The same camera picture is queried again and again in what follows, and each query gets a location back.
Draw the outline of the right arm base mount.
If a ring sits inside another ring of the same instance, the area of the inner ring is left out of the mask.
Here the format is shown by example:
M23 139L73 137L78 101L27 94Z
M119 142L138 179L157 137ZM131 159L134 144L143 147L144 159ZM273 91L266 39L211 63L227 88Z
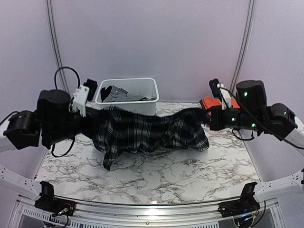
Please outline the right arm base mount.
M241 215L252 211L258 211L260 204L254 199L254 188L257 182L246 184L239 199L222 202L218 206L218 212L223 218Z

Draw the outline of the black white plaid shirt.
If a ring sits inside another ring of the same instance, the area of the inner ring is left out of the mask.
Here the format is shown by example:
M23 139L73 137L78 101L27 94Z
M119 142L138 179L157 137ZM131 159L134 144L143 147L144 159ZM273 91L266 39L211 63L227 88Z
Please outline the black white plaid shirt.
M186 108L159 117L107 107L94 110L84 121L83 135L104 153L103 167L107 170L123 152L151 153L159 147L203 152L209 148L202 127L209 119L200 108Z

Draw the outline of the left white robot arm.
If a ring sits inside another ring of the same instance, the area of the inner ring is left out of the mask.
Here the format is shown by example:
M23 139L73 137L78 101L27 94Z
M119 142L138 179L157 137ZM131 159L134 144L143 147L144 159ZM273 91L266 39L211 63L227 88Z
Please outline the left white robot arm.
M73 95L52 89L40 92L35 111L14 111L0 123L0 151L27 147L54 149L56 143L74 140L88 129L86 103L94 98L97 82L88 79Z

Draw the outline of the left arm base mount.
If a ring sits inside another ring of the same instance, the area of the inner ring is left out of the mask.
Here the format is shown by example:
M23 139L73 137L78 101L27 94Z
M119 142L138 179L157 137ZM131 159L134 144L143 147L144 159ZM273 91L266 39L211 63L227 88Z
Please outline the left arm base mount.
M57 215L73 216L76 202L55 197L54 186L46 181L41 181L39 198L35 201L35 207Z

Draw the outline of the orange t-shirt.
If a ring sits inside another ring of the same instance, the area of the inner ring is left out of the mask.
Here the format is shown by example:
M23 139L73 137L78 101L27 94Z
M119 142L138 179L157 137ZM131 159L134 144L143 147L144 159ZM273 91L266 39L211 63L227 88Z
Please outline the orange t-shirt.
M200 100L200 105L202 108L202 115L206 118L218 118L223 119L232 115L233 113L239 113L241 111L240 106L236 100L229 96L226 100L227 104L231 104L229 109L222 109L222 105L225 105L225 102L222 102L219 98L213 98L211 96L205 96Z

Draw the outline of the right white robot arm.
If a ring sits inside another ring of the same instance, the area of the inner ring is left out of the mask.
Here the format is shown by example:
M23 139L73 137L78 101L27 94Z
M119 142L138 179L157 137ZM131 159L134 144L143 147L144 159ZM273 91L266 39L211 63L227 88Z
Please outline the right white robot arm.
M267 104L264 83L260 80L245 80L236 85L236 93L229 91L217 79L209 82L212 94L221 105L208 108L211 115L210 129L219 131L224 128L251 131L255 136L273 136L277 143L266 146L263 142L258 150L274 154L275 149L283 146L293 150L292 155L304 157L304 124L285 104ZM243 187L235 208L245 213L255 203L273 198L303 193L304 170L268 182L254 182Z

